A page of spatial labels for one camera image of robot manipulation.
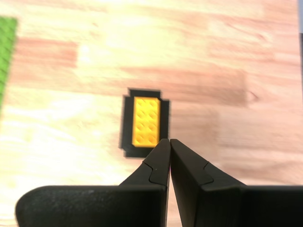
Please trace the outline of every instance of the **green baseplate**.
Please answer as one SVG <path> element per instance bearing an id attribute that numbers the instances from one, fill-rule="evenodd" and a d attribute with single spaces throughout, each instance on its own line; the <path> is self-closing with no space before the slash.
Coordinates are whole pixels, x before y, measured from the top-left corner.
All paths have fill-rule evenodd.
<path id="1" fill-rule="evenodd" d="M 16 37 L 17 20 L 0 17 L 0 108 Z"/>

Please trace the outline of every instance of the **table surface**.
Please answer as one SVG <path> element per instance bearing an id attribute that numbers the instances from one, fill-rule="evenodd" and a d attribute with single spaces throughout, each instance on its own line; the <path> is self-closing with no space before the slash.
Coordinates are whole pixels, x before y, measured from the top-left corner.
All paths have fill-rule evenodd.
<path id="1" fill-rule="evenodd" d="M 0 226 L 42 185 L 117 185 L 123 95 L 160 89 L 169 136 L 246 184 L 303 184 L 297 1 L 1 0 L 18 40 L 0 119 Z M 180 227 L 170 182 L 168 227 Z"/>

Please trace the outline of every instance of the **wood grain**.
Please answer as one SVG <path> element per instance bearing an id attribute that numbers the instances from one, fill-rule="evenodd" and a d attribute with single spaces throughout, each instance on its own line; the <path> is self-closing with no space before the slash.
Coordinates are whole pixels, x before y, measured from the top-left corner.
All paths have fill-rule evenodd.
<path id="1" fill-rule="evenodd" d="M 302 184 L 295 0 L 2 0 L 19 19 L 0 119 L 0 226 L 42 185 L 117 185 L 127 89 L 160 89 L 177 138 L 246 184 Z M 170 182 L 168 227 L 180 227 Z"/>

